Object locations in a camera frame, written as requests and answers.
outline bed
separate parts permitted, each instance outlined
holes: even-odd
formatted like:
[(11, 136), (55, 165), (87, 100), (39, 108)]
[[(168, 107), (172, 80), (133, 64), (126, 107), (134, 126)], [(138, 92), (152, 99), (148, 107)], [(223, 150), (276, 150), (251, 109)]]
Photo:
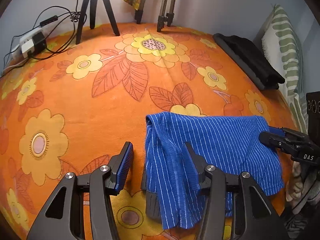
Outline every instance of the bed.
[[(147, 114), (260, 115), (271, 126), (296, 129), (281, 93), (259, 91), (212, 35), (183, 27), (157, 33), (155, 24), (118, 27), (120, 37), (110, 25), (86, 29), (79, 45), (0, 79), (0, 208), (21, 239), (64, 174), (92, 172), (125, 141), (134, 145), (133, 166), (125, 189), (111, 200), (120, 238), (194, 239), (197, 227), (163, 230), (146, 216), (140, 184)], [(70, 35), (49, 40), (49, 49)], [(159, 55), (145, 50), (153, 46)], [(279, 158), (286, 183), (292, 162)], [(284, 190), (271, 198), (281, 214)], [(84, 220), (91, 239), (88, 195)], [(225, 239), (230, 225), (228, 219)]]

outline striped pillow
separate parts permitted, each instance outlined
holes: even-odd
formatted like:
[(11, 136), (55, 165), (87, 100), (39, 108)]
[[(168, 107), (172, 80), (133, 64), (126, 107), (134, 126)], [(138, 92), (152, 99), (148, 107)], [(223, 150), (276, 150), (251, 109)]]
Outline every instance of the striped pillow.
[(280, 5), (273, 9), (272, 21), (262, 38), (265, 57), (284, 78), (279, 90), (286, 99), (293, 119), (301, 132), (307, 133), (299, 95), (302, 93), (302, 50), (299, 38)]

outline blue striped cloth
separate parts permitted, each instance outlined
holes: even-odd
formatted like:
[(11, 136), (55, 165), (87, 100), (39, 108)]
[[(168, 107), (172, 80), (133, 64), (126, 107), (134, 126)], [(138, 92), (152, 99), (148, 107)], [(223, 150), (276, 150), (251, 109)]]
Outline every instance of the blue striped cloth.
[[(226, 173), (248, 171), (266, 195), (283, 186), (276, 152), (259, 142), (259, 133), (269, 131), (263, 117), (194, 117), (169, 112), (146, 117), (147, 190), (158, 195), (164, 229), (179, 225), (191, 228), (202, 216), (204, 196), (190, 185), (183, 143), (190, 142), (196, 154)], [(228, 193), (227, 215), (232, 200)]]

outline white wall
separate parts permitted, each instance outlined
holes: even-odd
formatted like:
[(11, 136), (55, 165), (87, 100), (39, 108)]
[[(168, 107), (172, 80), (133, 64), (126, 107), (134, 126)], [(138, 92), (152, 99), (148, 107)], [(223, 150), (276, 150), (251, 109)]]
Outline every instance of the white wall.
[[(110, 0), (117, 22), (133, 21), (134, 10), (122, 0)], [(75, 9), (76, 0), (12, 0), (0, 18), (0, 60), (10, 47), (12, 36), (29, 30), (38, 14), (52, 5)], [(253, 39), (274, 4), (280, 3), (287, 11), (293, 26), (300, 22), (306, 4), (303, 0), (177, 0), (174, 24), (195, 28), (207, 33), (238, 35)], [(147, 0), (143, 21), (156, 22), (161, 0)], [(62, 10), (44, 14), (45, 19)], [(108, 22), (102, 0), (98, 1), (97, 24)], [(71, 30), (66, 22), (56, 33)]]

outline white power adapter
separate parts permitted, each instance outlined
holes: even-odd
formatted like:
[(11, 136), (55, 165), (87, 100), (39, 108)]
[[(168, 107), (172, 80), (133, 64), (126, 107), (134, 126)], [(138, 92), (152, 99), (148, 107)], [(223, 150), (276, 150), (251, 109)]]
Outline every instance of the white power adapter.
[(24, 58), (28, 57), (28, 53), (31, 52), (33, 53), (35, 51), (35, 44), (32, 40), (32, 37), (37, 35), (38, 33), (43, 34), (43, 28), (42, 27), (37, 27), (30, 32), (26, 33), (20, 38), (20, 46), (21, 46), (21, 52), (24, 56)]

